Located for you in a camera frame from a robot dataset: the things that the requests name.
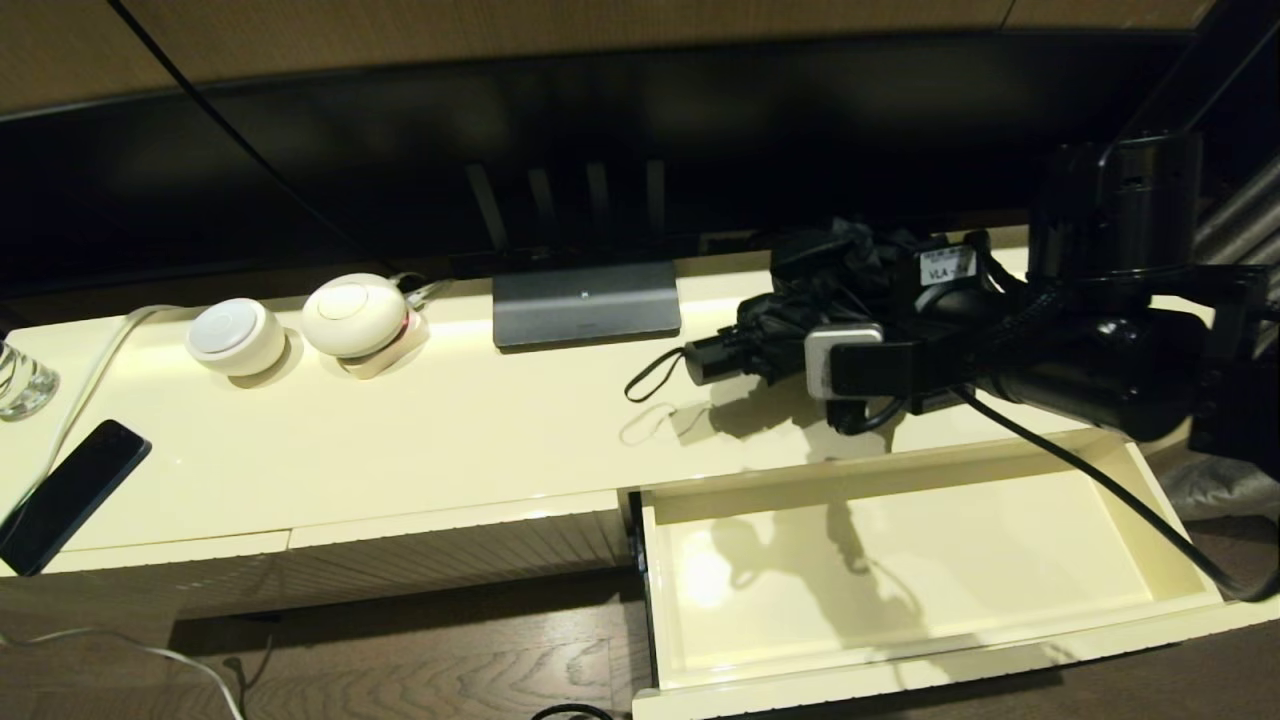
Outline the white ribbed cabinet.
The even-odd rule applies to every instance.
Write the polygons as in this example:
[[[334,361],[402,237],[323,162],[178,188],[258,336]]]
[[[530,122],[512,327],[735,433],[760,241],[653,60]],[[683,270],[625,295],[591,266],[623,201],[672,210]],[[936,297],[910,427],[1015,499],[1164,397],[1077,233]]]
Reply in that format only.
[[[276,315],[291,345],[227,378],[184,338],[193,310],[123,341],[67,437],[115,420],[150,455],[37,577],[0,562],[0,620],[111,625],[366,600],[627,560],[628,492],[1018,439],[951,407],[842,437],[792,378],[698,387],[684,373],[631,404],[663,340],[527,354],[492,342],[484,281],[428,305],[428,342],[360,380]]]

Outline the grey pleated curtain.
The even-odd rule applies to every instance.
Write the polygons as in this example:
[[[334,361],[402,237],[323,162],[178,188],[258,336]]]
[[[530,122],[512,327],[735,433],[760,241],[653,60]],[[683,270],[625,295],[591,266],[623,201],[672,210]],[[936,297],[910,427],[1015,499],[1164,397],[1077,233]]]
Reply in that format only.
[[[1280,149],[1198,220],[1194,250],[1208,264],[1266,265],[1267,299],[1280,307]],[[1280,482],[1249,462],[1196,454],[1187,443],[1149,455],[1180,519],[1262,516],[1280,524]]]

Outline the grey television base plate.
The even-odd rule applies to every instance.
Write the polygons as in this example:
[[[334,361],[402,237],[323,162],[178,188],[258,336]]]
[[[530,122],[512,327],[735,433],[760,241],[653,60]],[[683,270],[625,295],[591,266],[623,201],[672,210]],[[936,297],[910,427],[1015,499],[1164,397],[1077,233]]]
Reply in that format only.
[[[672,261],[497,275],[492,300],[502,352],[668,337],[682,327]]]

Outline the small white round speaker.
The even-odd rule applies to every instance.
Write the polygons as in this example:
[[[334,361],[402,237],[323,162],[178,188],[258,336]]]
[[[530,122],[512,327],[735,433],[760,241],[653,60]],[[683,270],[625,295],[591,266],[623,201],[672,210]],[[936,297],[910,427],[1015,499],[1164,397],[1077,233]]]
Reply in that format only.
[[[285,354],[285,329],[257,300],[228,299],[188,325],[186,348],[200,365],[227,377],[256,375]]]

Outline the black smartphone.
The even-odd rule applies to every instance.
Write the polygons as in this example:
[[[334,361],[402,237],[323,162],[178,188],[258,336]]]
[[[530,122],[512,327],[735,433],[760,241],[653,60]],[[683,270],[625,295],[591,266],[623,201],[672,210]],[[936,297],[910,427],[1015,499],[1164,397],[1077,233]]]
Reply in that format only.
[[[100,423],[0,524],[0,561],[38,575],[151,448],[119,421]]]

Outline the cream ribbed drawer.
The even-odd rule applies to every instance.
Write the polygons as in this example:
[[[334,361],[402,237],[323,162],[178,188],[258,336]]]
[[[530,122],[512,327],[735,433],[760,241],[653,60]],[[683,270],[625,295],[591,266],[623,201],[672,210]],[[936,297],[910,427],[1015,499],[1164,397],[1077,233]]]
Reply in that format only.
[[[1107,659],[1280,619],[1020,439],[641,492],[655,687],[717,720]]]

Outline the black wall frame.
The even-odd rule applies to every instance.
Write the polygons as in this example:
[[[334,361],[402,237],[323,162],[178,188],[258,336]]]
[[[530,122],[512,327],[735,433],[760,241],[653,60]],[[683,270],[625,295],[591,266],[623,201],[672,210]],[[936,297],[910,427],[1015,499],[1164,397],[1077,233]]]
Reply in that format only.
[[[1125,143],[1212,129],[1222,101],[1279,35],[1280,0],[1216,0],[1189,44],[1094,152],[1093,178],[1106,177]]]

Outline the black flat television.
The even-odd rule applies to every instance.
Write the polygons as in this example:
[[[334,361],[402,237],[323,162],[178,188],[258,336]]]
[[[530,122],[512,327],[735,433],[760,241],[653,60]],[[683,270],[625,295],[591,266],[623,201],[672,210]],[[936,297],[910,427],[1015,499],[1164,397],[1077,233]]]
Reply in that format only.
[[[371,259],[690,249],[831,215],[1021,215],[1185,33],[969,33],[212,85],[0,117],[0,299]]]

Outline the black umbrella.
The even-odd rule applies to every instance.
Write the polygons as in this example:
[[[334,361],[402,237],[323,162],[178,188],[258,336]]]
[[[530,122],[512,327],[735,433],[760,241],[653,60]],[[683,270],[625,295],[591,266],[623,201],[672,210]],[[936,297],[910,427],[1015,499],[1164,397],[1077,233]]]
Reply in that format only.
[[[759,238],[771,243],[771,292],[744,300],[732,325],[657,357],[625,386],[628,401],[640,404],[653,396],[652,392],[636,396],[634,389],[664,361],[684,363],[696,386],[737,375],[756,375],[774,384],[804,373],[808,333],[818,325],[838,323],[818,319],[801,297],[801,277],[819,268],[900,273],[909,255],[946,240],[942,234],[915,234],[905,228],[877,229],[844,218],[835,218],[826,227],[768,232]]]

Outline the large white round speaker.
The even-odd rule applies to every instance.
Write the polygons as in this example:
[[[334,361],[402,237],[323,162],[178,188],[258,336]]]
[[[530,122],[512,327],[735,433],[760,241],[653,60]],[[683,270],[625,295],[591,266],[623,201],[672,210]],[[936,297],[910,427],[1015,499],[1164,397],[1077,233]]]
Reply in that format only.
[[[316,288],[302,306],[300,332],[360,380],[410,359],[429,338],[426,320],[398,286],[372,273],[339,275]]]

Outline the clear drinking glass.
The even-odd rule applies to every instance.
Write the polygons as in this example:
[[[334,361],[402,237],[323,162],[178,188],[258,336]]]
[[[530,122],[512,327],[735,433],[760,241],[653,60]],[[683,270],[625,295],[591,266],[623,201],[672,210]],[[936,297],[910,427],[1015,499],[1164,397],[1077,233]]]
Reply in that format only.
[[[0,341],[0,421],[19,421],[42,410],[58,392],[60,375]]]

